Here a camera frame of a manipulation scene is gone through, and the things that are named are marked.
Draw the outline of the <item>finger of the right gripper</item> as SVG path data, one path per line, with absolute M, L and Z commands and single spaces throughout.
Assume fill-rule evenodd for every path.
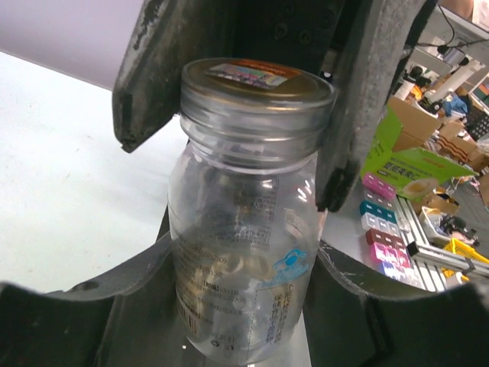
M 235 1 L 145 1 L 112 91 L 115 137 L 131 153 L 180 110 L 182 68 L 232 52 Z

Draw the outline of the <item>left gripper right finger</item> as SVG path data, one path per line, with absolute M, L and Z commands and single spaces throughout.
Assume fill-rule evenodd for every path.
M 486 366 L 488 282 L 440 293 L 321 242 L 303 305 L 314 366 Z

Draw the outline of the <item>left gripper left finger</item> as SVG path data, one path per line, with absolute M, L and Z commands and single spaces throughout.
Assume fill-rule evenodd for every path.
M 180 331 L 170 236 L 68 291 L 1 284 L 3 366 L 170 366 Z

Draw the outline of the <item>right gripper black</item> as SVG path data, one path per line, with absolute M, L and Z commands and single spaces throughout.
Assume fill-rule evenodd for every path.
M 316 207 L 344 205 L 434 1 L 233 1 L 226 57 L 333 75 L 316 165 Z

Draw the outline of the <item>gold bottle lid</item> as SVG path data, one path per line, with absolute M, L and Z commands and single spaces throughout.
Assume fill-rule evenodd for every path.
M 259 60 L 195 60 L 181 77 L 184 117 L 217 132 L 258 139 L 319 135 L 336 97 L 333 86 L 316 75 Z

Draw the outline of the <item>clear pill bottle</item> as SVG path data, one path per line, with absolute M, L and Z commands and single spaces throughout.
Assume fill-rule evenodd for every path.
M 258 139 L 184 117 L 189 141 L 167 207 L 180 317 L 189 341 L 230 365 L 263 361 L 303 308 L 324 214 L 315 198 L 317 136 Z

